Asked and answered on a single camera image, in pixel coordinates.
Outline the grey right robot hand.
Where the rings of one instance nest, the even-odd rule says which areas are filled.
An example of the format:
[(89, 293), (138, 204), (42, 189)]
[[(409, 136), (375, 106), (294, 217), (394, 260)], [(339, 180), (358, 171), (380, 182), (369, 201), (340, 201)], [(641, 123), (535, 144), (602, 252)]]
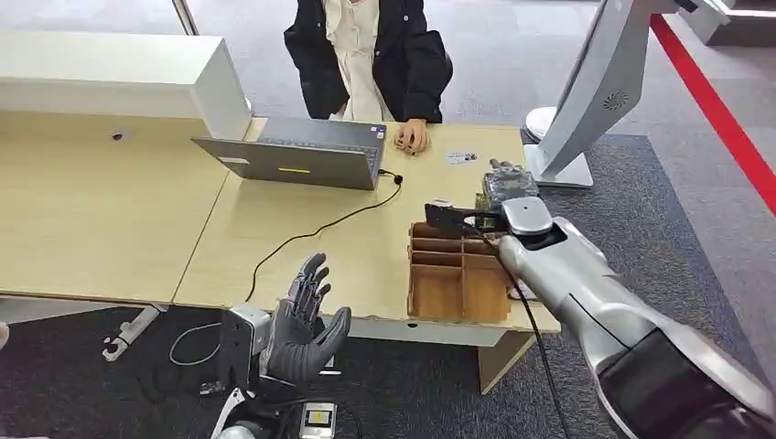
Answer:
[(534, 176), (520, 165), (492, 158), (490, 171), (482, 179), (484, 197), (490, 209), (498, 209), (512, 198), (536, 197), (539, 188)]

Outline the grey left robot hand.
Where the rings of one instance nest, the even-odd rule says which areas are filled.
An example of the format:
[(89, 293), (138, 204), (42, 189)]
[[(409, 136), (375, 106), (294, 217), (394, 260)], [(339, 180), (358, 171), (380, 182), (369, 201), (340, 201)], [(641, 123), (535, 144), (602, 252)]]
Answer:
[(321, 327), (319, 309), (331, 285), (327, 256), (316, 253), (301, 265), (272, 314), (269, 340), (260, 356), (260, 373), (295, 385), (315, 378), (350, 333), (351, 309), (337, 310)]

